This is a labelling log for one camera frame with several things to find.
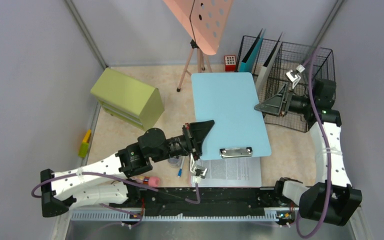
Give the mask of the light blue clipboard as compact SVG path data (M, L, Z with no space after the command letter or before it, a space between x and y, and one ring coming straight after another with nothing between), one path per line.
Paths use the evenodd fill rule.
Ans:
M249 72L210 72L191 75L197 122L214 121L205 137L201 160L222 159L221 149L252 149L253 157L272 154L260 111L254 79Z

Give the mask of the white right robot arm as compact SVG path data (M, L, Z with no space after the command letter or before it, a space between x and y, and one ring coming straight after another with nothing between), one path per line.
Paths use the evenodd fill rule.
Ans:
M341 148L342 120L335 103L336 82L315 79L307 96L296 95L288 84L272 97L255 105L264 116L303 115L315 149L316 179L313 186L281 177L276 181L273 200L279 206L293 202L303 219L344 226L360 206L363 195L353 188L345 170Z

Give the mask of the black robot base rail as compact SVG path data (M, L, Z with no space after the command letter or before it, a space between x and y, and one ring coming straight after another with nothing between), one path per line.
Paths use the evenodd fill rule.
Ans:
M128 199L109 206L137 210L144 217L198 217L256 219L295 215L298 205L272 187L160 187L157 191L128 187Z

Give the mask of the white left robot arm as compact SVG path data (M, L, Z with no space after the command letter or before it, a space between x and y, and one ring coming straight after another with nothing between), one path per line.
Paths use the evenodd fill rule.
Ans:
M189 157L189 171L195 185L206 178L207 168L198 165L205 138L215 125L214 120L186 123L182 134L167 138L160 128L150 128L137 142L118 150L95 163L75 169L40 172L40 184L31 191L41 200L44 218L63 215L82 206L122 204L134 207L140 193L128 186L156 191L155 187L138 183L138 177L153 169L152 163L175 157Z

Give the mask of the teal file folder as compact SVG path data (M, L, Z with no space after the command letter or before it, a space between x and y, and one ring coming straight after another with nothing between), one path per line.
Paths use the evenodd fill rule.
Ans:
M248 52L245 54L244 58L240 62L240 65L237 70L238 72L248 72L248 73L253 72L254 63L260 51L265 32L266 30L264 28L260 30L259 34L254 40L250 49L248 50Z

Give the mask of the grey white file folder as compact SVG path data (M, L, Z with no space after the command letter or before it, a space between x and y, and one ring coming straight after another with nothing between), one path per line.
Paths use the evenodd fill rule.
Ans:
M274 47L272 48L270 54L268 55L267 59L265 60L264 64L260 68L260 72L255 82L255 88L258 94L262 92L264 85L266 84L269 78L271 69L275 63L276 56L279 52L283 37L284 37L284 33L282 32L278 40L276 41Z

